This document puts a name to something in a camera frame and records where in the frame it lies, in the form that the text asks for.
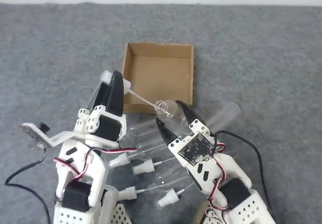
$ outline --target perforated plate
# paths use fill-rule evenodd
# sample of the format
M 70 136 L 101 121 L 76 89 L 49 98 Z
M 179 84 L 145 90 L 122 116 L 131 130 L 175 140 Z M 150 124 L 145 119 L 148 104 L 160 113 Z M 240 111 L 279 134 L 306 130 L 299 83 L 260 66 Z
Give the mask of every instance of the perforated plate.
M 60 202 L 55 205 L 54 224 L 88 224 L 97 223 L 93 220 L 99 220 L 101 207 L 91 207 L 87 212 L 81 212 L 64 208 Z
M 132 224 L 123 204 L 119 203 L 114 208 L 111 224 Z

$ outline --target red wire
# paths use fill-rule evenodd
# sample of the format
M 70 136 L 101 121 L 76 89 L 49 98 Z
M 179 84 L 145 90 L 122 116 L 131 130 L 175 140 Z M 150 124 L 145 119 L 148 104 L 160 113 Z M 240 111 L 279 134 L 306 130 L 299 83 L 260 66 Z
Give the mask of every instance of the red wire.
M 63 165 L 66 165 L 66 166 L 67 166 L 67 167 L 69 167 L 71 170 L 73 170 L 77 175 L 79 175 L 78 170 L 77 170 L 76 168 L 74 168 L 71 164 L 67 163 L 66 161 L 61 160 L 61 159 L 59 159 L 59 158 L 53 158 L 53 160 L 54 160 L 54 161 L 56 161 L 56 162 L 59 162 L 59 163 L 61 163 L 61 164 L 63 164 Z
M 217 163 L 218 167 L 219 167 L 219 168 L 221 169 L 221 171 L 222 171 L 222 180 L 224 181 L 224 180 L 226 179 L 226 177 L 227 177 L 226 170 L 223 168 L 223 166 L 221 165 L 221 163 L 220 163 L 219 161 L 217 161 L 216 159 L 215 159 L 215 161 L 216 161 L 216 163 Z
M 118 150 L 105 150 L 103 148 L 99 148 L 99 147 L 94 147 L 94 148 L 91 148 L 90 150 L 88 150 L 87 154 L 86 154 L 86 157 L 85 157 L 85 164 L 84 164 L 84 168 L 82 170 L 82 172 L 80 172 L 76 177 L 75 179 L 81 179 L 83 177 L 83 175 L 85 174 L 87 168 L 88 168 L 88 163 L 87 163 L 87 158 L 88 156 L 90 155 L 90 153 L 94 150 L 99 150 L 103 153 L 107 153 L 107 154 L 114 154 L 114 153 L 126 153 L 126 152 L 135 152 L 136 151 L 136 148 L 135 147 L 127 147 L 127 148 L 119 148 Z

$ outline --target cardboard box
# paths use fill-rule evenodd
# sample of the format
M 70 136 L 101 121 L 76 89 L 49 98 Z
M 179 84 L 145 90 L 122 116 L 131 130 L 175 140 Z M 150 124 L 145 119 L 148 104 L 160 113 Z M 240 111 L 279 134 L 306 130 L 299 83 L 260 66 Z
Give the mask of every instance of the cardboard box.
M 193 46 L 189 44 L 127 43 L 122 73 L 131 89 L 147 100 L 181 100 L 192 105 Z M 151 113 L 154 109 L 127 94 L 124 112 Z

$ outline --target gray carpet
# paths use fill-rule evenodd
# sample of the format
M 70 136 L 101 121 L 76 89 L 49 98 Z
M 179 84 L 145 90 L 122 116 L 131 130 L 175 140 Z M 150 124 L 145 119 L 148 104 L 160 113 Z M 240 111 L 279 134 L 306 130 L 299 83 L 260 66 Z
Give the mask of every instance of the gray carpet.
M 277 223 L 322 219 L 322 8 L 246 6 L 0 5 L 0 177 L 41 157 L 22 122 L 43 121 L 49 135 L 72 129 L 105 69 L 120 69 L 125 42 L 195 46 L 194 104 L 237 102 L 229 130 L 263 156 Z M 263 196 L 253 151 L 229 137 L 229 152 Z M 15 182 L 36 189 L 53 216 L 57 175 L 49 152 Z M 129 168 L 109 176 L 137 183 Z M 162 210 L 142 194 L 125 202 L 133 223 L 189 223 L 206 196 L 196 187 Z M 1 223 L 45 223 L 41 204 L 1 185 Z

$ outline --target white 3d printed part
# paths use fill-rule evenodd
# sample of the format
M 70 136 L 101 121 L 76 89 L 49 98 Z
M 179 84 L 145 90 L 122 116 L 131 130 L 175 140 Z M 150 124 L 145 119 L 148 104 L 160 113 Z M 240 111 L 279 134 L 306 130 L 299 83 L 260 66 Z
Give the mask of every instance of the white 3d printed part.
M 154 164 L 152 162 L 152 159 L 149 159 L 140 165 L 134 166 L 132 169 L 134 175 L 149 173 L 154 171 Z
M 117 204 L 114 213 L 113 218 L 111 219 L 111 224 L 132 224 L 129 216 L 127 215 L 124 205 Z
M 109 167 L 110 168 L 116 168 L 116 167 L 119 167 L 119 166 L 127 165 L 130 162 L 131 161 L 130 161 L 130 158 L 128 157 L 127 153 L 123 153 L 123 154 L 119 155 L 118 157 L 112 159 L 109 162 Z
M 118 195 L 118 200 L 133 200 L 137 198 L 135 186 L 119 191 Z
M 174 189 L 171 189 L 163 198 L 157 201 L 157 204 L 162 208 L 167 205 L 176 203 L 179 200 Z

